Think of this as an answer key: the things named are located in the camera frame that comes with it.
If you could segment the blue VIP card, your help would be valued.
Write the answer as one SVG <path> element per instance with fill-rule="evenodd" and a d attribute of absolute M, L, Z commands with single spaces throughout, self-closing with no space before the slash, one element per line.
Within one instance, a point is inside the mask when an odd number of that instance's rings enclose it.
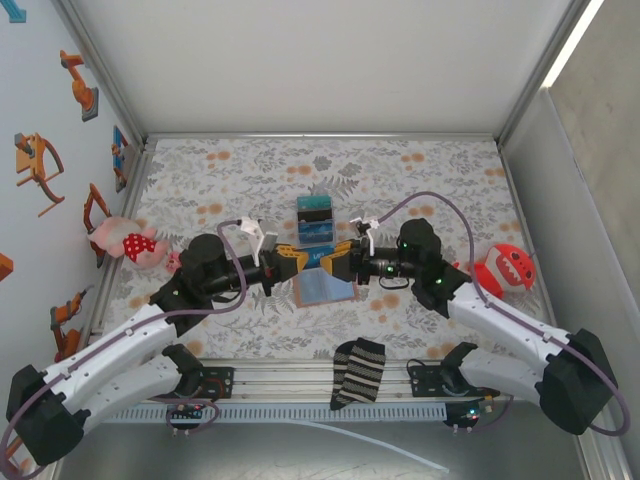
<path fill-rule="evenodd" d="M 319 245 L 319 246 L 304 248 L 303 252 L 306 252 L 308 254 L 308 261 L 305 265 L 305 269 L 319 268 L 320 260 L 323 257 L 330 255 L 333 252 L 333 250 L 334 250 L 334 247 L 332 245 Z"/>

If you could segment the tan leather card holder wallet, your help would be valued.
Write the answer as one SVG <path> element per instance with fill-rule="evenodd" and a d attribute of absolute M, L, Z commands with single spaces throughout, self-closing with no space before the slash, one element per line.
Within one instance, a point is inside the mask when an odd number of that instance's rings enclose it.
<path fill-rule="evenodd" d="M 357 298 L 357 291 L 352 283 L 334 278 L 321 268 L 304 270 L 294 277 L 293 291 L 298 308 Z"/>

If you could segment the blue cards in box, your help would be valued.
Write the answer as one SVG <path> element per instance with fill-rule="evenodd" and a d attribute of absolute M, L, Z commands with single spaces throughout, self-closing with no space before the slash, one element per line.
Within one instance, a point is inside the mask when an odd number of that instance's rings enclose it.
<path fill-rule="evenodd" d="M 331 220 L 322 222 L 299 222 L 298 240 L 302 245 L 332 243 L 334 224 Z"/>

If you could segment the pink plush toy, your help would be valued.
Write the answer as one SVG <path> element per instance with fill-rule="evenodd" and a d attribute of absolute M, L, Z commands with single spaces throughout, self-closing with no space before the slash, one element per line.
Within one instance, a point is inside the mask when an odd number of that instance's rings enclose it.
<path fill-rule="evenodd" d="M 87 238 L 110 257 L 126 257 L 138 269 L 175 269 L 170 242 L 159 239 L 155 228 L 142 227 L 129 218 L 107 217 L 89 231 Z"/>

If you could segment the red monster plush toy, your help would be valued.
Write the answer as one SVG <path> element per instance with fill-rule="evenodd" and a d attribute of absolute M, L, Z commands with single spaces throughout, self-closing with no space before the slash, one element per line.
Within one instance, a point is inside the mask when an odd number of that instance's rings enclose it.
<path fill-rule="evenodd" d="M 532 257 L 521 248 L 506 243 L 491 246 L 481 261 L 468 268 L 468 272 L 471 270 L 480 286 L 499 299 L 506 294 L 531 290 L 536 280 Z"/>

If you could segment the floral printed table mat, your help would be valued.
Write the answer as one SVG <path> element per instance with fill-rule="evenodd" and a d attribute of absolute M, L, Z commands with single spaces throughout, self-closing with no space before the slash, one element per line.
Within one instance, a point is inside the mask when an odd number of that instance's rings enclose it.
<path fill-rule="evenodd" d="M 299 196 L 332 199 L 335 235 L 375 216 L 375 243 L 391 247 L 400 226 L 424 218 L 444 258 L 466 266 L 499 243 L 524 247 L 516 209 L 492 142 L 341 139 L 163 139 L 155 146 L 135 218 L 176 250 L 224 220 L 248 216 L 295 243 Z M 182 341 L 202 358 L 329 360 L 350 340 L 386 347 L 391 360 L 440 359 L 467 341 L 496 354 L 493 337 L 425 310 L 397 281 L 372 280 L 355 300 L 298 308 L 293 280 L 213 315 Z"/>

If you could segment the black beige striped sock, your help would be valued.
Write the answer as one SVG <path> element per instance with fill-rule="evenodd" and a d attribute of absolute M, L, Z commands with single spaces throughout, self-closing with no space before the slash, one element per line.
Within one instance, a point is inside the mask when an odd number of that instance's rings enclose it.
<path fill-rule="evenodd" d="M 365 338 L 340 345 L 333 357 L 329 407 L 339 411 L 352 403 L 374 403 L 386 364 L 386 347 Z"/>

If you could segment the blue orange machine sticker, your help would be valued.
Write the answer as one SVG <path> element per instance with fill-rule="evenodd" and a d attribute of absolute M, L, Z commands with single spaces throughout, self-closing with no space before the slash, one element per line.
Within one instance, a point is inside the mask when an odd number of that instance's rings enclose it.
<path fill-rule="evenodd" d="M 126 148 L 129 146 L 127 139 L 122 131 L 117 127 L 113 127 L 113 140 L 111 144 L 112 168 L 115 175 L 115 190 L 117 193 L 122 191 L 127 185 L 125 175 L 126 164 Z"/>

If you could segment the small circuit board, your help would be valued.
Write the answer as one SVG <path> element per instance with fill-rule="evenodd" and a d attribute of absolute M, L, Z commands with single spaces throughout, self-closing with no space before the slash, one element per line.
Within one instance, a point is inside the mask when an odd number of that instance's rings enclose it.
<path fill-rule="evenodd" d="M 175 404 L 167 407 L 166 419 L 171 425 L 190 425 L 203 421 L 203 404 Z"/>

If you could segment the round black circuit board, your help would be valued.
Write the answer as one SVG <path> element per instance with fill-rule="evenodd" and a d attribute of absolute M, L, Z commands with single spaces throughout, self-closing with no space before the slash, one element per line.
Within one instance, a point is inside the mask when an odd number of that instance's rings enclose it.
<path fill-rule="evenodd" d="M 472 399 L 464 402 L 446 402 L 443 423 L 453 429 L 473 429 L 479 419 L 493 411 L 493 402 Z"/>

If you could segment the orange grey claw sticker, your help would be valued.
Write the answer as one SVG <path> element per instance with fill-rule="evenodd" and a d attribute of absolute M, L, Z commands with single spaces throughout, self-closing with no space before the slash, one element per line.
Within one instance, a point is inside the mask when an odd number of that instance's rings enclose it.
<path fill-rule="evenodd" d="M 38 213 L 38 217 L 41 218 L 65 200 L 64 196 L 56 195 L 48 185 L 51 180 L 65 172 L 63 162 L 53 144 L 38 133 L 31 135 L 16 133 L 14 145 L 16 148 L 16 173 L 27 173 L 27 176 L 19 180 L 16 185 L 20 187 L 26 183 L 34 182 L 50 202 L 46 208 Z M 56 167 L 52 174 L 46 173 L 46 155 L 53 159 Z"/>

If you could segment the white light strip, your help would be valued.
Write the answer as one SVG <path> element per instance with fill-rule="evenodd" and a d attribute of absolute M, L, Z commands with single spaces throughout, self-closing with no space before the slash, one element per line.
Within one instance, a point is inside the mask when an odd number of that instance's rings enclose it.
<path fill-rule="evenodd" d="M 589 0 L 542 81 L 542 88 L 549 89 L 553 86 L 604 2 L 605 0 Z"/>

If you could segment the aluminium frame bar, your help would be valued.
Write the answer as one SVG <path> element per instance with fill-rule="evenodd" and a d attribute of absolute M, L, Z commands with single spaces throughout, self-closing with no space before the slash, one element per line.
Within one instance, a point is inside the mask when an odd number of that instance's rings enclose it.
<path fill-rule="evenodd" d="M 137 205 L 146 183 L 149 168 L 155 152 L 155 143 L 147 143 L 139 155 L 133 170 L 132 180 L 127 187 L 127 194 L 121 211 L 121 215 L 131 218 L 136 212 Z M 99 339 L 104 331 L 104 318 L 108 311 L 112 291 L 116 284 L 118 272 L 123 263 L 122 259 L 109 258 L 95 294 L 94 306 L 91 315 L 87 318 L 81 333 L 79 347 L 85 348 L 92 341 Z"/>
<path fill-rule="evenodd" d="M 495 142 L 491 133 L 469 132 L 154 132 L 146 136 L 146 143 L 151 145 L 163 139 L 380 139 L 407 141 L 462 141 L 462 142 Z"/>
<path fill-rule="evenodd" d="M 542 303 L 542 310 L 544 311 L 544 318 L 545 321 L 553 326 L 554 328 L 558 327 L 557 324 L 557 320 L 556 320 L 556 316 L 551 304 L 551 299 L 548 293 L 548 289 L 547 289 L 547 285 L 546 282 L 544 280 L 544 277 L 542 275 L 542 268 L 537 256 L 537 250 L 535 249 L 535 245 L 533 243 L 531 234 L 530 234 L 530 230 L 528 228 L 528 223 L 527 223 L 527 219 L 526 219 L 526 215 L 524 213 L 523 207 L 522 207 L 522 203 L 520 201 L 519 195 L 518 195 L 518 191 L 517 191 L 517 187 L 515 185 L 515 181 L 513 179 L 513 175 L 510 169 L 510 166 L 508 164 L 508 161 L 506 160 L 505 154 L 503 153 L 502 147 L 497 144 L 497 151 L 500 157 L 500 161 L 501 161 L 501 166 L 504 169 L 505 172 L 505 178 L 510 190 L 510 194 L 512 196 L 512 200 L 514 202 L 514 206 L 516 209 L 516 213 L 517 213 L 517 218 L 518 218 L 518 222 L 520 225 L 520 229 L 521 229 L 521 235 L 523 237 L 523 241 L 525 244 L 525 249 L 526 251 L 531 254 L 533 256 L 533 262 L 534 265 L 536 267 L 536 272 L 537 272 L 537 277 L 535 280 L 535 284 L 534 284 L 534 292 L 537 294 L 537 296 L 539 297 L 539 299 L 541 300 Z"/>

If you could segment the wide aluminium extrusion rail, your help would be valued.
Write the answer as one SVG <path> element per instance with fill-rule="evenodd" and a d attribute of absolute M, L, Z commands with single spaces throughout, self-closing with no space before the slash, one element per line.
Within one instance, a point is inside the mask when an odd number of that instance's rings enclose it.
<path fill-rule="evenodd" d="M 541 372 L 532 370 L 517 359 L 494 356 L 478 349 L 466 353 L 462 358 L 447 358 L 440 365 L 457 369 L 473 386 L 491 388 L 501 394 L 513 394 L 536 405 L 546 401 L 553 405 L 565 401 L 571 404 L 579 402 L 583 396 L 590 395 L 586 391 L 589 382 L 598 380 L 584 362 L 565 351 L 558 356 L 551 355 Z M 388 372 L 385 366 L 379 391 L 397 389 L 400 384 L 406 384 L 411 389 L 407 372 L 401 376 L 395 371 Z M 271 372 L 242 368 L 234 373 L 236 394 L 245 396 L 244 391 L 249 389 L 251 398 L 268 394 L 284 398 L 303 392 L 332 393 L 332 387 L 333 370 Z"/>

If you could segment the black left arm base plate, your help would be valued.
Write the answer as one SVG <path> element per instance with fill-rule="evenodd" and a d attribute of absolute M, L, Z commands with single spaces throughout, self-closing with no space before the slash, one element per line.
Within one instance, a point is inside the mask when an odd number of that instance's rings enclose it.
<path fill-rule="evenodd" d="M 220 400 L 232 396 L 235 369 L 232 367 L 203 367 L 181 376 L 176 388 L 157 398 L 191 398 Z"/>

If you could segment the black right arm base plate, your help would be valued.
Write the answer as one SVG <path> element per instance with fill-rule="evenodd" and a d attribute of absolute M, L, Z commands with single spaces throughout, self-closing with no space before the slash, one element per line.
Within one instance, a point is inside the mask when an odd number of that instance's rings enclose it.
<path fill-rule="evenodd" d="M 498 390 L 471 385 L 457 369 L 440 364 L 410 360 L 406 364 L 406 371 L 414 398 L 485 398 L 501 395 Z"/>

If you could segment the aluminium frame post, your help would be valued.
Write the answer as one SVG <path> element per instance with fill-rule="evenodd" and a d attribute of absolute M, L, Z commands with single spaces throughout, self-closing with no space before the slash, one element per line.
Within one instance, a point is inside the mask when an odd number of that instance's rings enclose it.
<path fill-rule="evenodd" d="M 89 61 L 89 69 L 93 72 L 99 86 L 118 116 L 125 129 L 139 150 L 145 147 L 148 134 L 136 118 L 129 106 L 124 90 L 118 84 L 115 71 L 109 66 L 98 42 L 94 39 L 87 21 L 83 18 L 76 0 L 49 0 L 56 13 L 71 35 L 80 54 Z"/>
<path fill-rule="evenodd" d="M 578 25 L 591 0 L 570 0 L 558 24 L 547 41 L 541 56 L 537 60 L 531 75 L 528 77 L 523 90 L 507 116 L 504 125 L 494 137 L 498 149 L 501 150 L 513 135 L 518 123 L 533 101 L 536 93 L 543 85 L 543 81 L 551 72 L 552 66 L 567 44 L 570 35 Z"/>

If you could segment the blue wall sticker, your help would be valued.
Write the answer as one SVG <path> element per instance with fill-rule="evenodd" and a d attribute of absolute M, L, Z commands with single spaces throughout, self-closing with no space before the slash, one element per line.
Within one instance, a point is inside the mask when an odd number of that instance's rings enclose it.
<path fill-rule="evenodd" d="M 21 8 L 16 0 L 0 0 L 0 6 L 6 11 L 10 23 L 24 24 L 27 21 L 26 10 Z"/>

